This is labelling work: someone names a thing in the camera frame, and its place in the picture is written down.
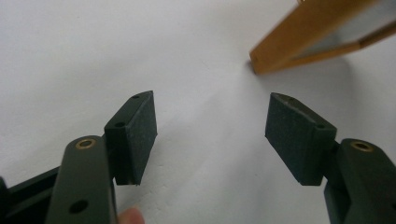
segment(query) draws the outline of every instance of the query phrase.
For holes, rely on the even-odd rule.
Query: brass insert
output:
[[[350,145],[352,147],[356,148],[357,150],[360,150],[360,151],[363,151],[363,152],[372,152],[372,151],[374,151],[373,147],[368,145],[367,143],[354,141],[354,142],[351,142]]]
[[[96,144],[96,140],[91,138],[85,138],[76,143],[76,149],[87,149],[93,147]]]

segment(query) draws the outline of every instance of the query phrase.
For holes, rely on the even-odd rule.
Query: screw hole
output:
[[[87,146],[89,146],[90,144],[92,144],[92,140],[87,140],[87,141],[85,141],[85,142],[81,142],[79,145],[80,145],[81,147],[87,147]]]
[[[352,142],[350,145],[352,145],[357,150],[360,150],[360,151],[363,151],[363,152],[372,152],[372,151],[374,151],[374,149],[370,145],[365,144],[363,142]]]
[[[70,214],[78,214],[84,211],[88,207],[88,202],[85,200],[80,200],[76,203],[73,203],[69,208]]]
[[[118,123],[116,123],[116,125],[115,125],[117,128],[122,128],[123,126],[125,126],[125,123],[124,122],[118,122]]]
[[[96,144],[96,141],[91,138],[85,138],[76,143],[76,149],[87,149],[93,147]]]

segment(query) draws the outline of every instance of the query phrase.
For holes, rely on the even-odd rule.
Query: wooden object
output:
[[[306,0],[302,2],[250,52],[255,73],[265,74],[339,56],[363,49],[396,34],[396,20],[394,20],[346,43],[307,52],[307,49],[321,39],[333,35],[347,21],[379,2],[381,1]]]

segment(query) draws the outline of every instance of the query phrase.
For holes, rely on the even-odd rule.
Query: black plastic bracket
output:
[[[156,136],[153,92],[134,95],[103,137],[72,141],[60,168],[10,189],[0,177],[0,223],[117,223],[112,179],[140,184]]]
[[[396,223],[396,167],[381,148],[358,139],[334,141],[336,129],[306,105],[272,93],[265,136],[295,179],[318,186],[332,224]]]

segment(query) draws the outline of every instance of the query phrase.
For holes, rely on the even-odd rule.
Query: white surface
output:
[[[396,161],[396,38],[257,77],[248,52],[294,1],[1,1],[0,175],[60,164],[64,147],[154,90],[159,135],[139,187],[150,223],[329,223],[264,138],[269,94],[304,102]]]

